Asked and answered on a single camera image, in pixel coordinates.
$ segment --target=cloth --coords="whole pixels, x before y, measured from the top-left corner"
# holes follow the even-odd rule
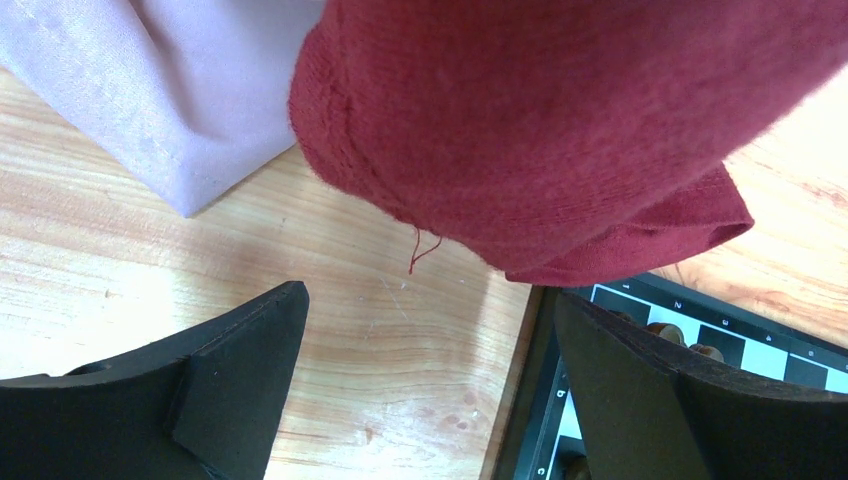
[[[330,0],[290,115],[326,182],[585,285],[748,230],[722,160],[839,70],[846,25],[845,0]]]
[[[0,64],[183,215],[294,142],[312,0],[6,0]]]

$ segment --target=loose thread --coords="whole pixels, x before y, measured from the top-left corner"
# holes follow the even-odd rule
[[[417,238],[415,240],[415,250],[412,251],[412,259],[409,261],[409,274],[410,275],[412,275],[412,269],[415,267],[415,262],[420,260],[424,255],[427,255],[428,253],[432,253],[434,250],[439,248],[439,246],[442,244],[442,236],[439,235],[439,241],[436,243],[436,246],[430,248],[429,250],[422,253],[421,255],[416,255],[418,253],[418,248],[421,246],[421,229],[416,227],[415,233],[417,235]]]

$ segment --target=maroon towel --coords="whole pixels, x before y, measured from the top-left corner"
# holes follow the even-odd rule
[[[846,61],[848,0],[330,0],[289,108],[328,183],[580,285],[749,229],[722,160]]]

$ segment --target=light purple fabric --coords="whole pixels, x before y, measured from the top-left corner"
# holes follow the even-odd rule
[[[0,0],[0,63],[183,215],[295,143],[313,0]]]

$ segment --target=wooden table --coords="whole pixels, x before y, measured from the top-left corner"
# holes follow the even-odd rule
[[[730,160],[756,229],[660,273],[848,346],[846,119],[848,73]],[[451,242],[407,275],[413,229],[297,149],[182,219],[3,70],[0,185],[0,378],[64,374],[299,279],[312,306],[267,478],[488,478],[528,286]]]

